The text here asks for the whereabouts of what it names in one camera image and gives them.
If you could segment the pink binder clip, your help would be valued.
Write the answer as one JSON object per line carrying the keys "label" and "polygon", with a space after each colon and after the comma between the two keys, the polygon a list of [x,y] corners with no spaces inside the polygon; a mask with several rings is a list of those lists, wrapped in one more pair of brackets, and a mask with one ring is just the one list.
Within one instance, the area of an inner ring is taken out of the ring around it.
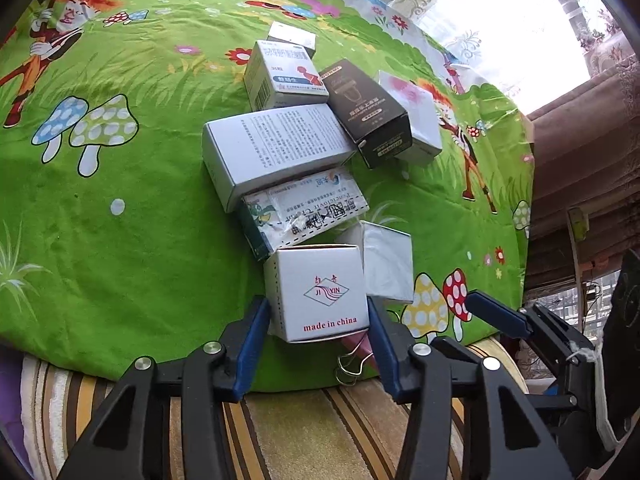
{"label": "pink binder clip", "polygon": [[345,336],[341,339],[345,352],[337,358],[334,377],[345,387],[356,385],[368,370],[378,372],[367,332]]}

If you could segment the white lace curtain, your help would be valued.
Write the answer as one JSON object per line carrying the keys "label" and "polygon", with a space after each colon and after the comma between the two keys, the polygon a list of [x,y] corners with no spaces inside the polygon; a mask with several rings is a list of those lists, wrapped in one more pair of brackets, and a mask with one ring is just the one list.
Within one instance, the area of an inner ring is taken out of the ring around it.
{"label": "white lace curtain", "polygon": [[602,0],[382,0],[531,113],[630,58]]}

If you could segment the white box pink stain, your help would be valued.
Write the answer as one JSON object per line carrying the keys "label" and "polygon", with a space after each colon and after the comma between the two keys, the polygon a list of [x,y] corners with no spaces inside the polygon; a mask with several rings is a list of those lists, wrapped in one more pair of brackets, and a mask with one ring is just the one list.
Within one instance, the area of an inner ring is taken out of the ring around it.
{"label": "white box pink stain", "polygon": [[439,120],[431,93],[382,70],[376,81],[408,113],[412,145],[397,158],[411,165],[427,166],[442,151]]}

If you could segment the white medicine box red figure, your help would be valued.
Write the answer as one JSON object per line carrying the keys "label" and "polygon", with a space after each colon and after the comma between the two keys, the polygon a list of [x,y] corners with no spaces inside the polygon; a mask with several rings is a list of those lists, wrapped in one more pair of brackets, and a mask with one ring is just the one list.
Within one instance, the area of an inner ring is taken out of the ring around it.
{"label": "white medicine box red figure", "polygon": [[244,73],[253,112],[328,102],[318,70],[299,44],[257,40]]}

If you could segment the white made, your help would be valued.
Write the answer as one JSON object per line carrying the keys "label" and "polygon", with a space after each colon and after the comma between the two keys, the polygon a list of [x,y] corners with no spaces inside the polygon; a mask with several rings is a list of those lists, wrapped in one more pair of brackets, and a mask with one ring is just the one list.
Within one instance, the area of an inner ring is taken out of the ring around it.
{"label": "white made", "polygon": [[360,249],[356,245],[281,248],[264,263],[271,307],[269,333],[288,344],[308,344],[369,327]]}

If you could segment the white text-covered box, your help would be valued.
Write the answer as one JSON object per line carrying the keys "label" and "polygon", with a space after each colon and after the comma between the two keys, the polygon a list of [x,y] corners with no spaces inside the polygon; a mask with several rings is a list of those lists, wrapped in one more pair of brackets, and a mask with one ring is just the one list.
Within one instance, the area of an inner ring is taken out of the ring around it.
{"label": "white text-covered box", "polygon": [[246,194],[340,166],[355,151],[326,104],[212,120],[202,136],[203,162],[227,214]]}

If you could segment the brown curtain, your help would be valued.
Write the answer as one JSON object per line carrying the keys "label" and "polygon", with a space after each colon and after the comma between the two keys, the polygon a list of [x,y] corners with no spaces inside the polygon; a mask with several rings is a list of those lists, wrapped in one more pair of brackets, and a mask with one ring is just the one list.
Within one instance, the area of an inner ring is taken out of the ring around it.
{"label": "brown curtain", "polygon": [[639,248],[639,62],[631,56],[538,108],[524,289],[600,278]]}

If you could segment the small white cube box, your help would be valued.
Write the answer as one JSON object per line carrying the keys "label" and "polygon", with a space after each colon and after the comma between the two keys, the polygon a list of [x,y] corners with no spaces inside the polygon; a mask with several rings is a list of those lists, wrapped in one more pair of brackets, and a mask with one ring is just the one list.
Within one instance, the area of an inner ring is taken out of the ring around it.
{"label": "small white cube box", "polygon": [[410,234],[361,220],[341,232],[335,241],[360,249],[368,296],[388,304],[408,304],[413,300]]}

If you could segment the white ointment box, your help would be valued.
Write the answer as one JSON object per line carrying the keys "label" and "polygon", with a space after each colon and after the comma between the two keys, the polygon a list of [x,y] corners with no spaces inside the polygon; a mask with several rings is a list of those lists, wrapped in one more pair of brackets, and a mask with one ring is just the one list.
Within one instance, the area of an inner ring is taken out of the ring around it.
{"label": "white ointment box", "polygon": [[337,167],[243,196],[238,217],[254,257],[262,261],[368,210],[355,178]]}

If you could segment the striped towel cushion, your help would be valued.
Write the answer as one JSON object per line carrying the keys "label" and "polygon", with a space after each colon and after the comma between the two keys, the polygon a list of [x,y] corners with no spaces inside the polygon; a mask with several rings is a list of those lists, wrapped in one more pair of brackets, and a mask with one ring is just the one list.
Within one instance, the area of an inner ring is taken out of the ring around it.
{"label": "striped towel cushion", "polygon": [[[18,449],[36,479],[53,479],[111,392],[104,379],[32,356],[18,361]],[[224,409],[240,479],[390,479],[396,474],[410,408],[377,379],[350,387],[256,393]]]}

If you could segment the black product box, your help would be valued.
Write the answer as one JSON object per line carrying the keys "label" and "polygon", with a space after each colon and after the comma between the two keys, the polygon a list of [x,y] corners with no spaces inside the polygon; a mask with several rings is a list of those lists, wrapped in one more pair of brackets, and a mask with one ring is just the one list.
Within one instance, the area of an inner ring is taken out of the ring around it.
{"label": "black product box", "polygon": [[408,112],[375,80],[343,58],[320,72],[329,107],[368,168],[412,147]]}

